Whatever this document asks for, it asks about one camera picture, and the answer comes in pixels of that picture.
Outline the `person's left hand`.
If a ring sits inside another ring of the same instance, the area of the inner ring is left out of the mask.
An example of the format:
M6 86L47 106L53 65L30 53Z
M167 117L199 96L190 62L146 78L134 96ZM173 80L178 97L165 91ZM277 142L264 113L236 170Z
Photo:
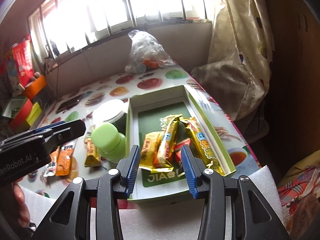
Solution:
M1 212L14 226L21 228L29 226L30 213L25 204L25 195L18 182L1 187Z

